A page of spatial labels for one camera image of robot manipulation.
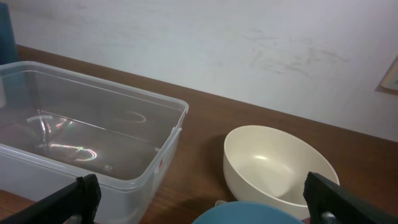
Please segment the dark blue cup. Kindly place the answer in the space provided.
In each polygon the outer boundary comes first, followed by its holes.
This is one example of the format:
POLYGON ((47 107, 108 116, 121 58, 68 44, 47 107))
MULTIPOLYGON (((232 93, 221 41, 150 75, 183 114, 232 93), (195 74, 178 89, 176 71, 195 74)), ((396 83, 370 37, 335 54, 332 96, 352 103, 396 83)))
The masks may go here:
POLYGON ((1 23, 0 23, 0 41, 1 41, 1 65, 18 61, 18 52, 14 33, 12 29, 11 17, 7 4, 1 3, 1 23))

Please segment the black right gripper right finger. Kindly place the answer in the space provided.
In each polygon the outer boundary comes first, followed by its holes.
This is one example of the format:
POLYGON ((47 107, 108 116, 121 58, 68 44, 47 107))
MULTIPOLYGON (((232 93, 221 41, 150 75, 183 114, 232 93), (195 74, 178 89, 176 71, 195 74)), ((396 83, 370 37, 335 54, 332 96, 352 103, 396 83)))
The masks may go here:
POLYGON ((307 174, 303 196, 311 224, 397 224, 397 217, 361 200, 315 172, 307 174))

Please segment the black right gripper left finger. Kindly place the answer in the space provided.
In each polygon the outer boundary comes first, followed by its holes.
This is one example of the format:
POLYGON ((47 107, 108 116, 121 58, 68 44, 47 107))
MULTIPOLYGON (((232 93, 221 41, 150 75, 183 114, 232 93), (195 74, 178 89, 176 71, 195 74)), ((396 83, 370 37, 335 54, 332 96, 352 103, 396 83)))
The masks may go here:
POLYGON ((1 223, 65 223, 71 219, 76 223, 94 224, 100 200, 98 179, 89 174, 77 177, 74 183, 1 220, 1 223))

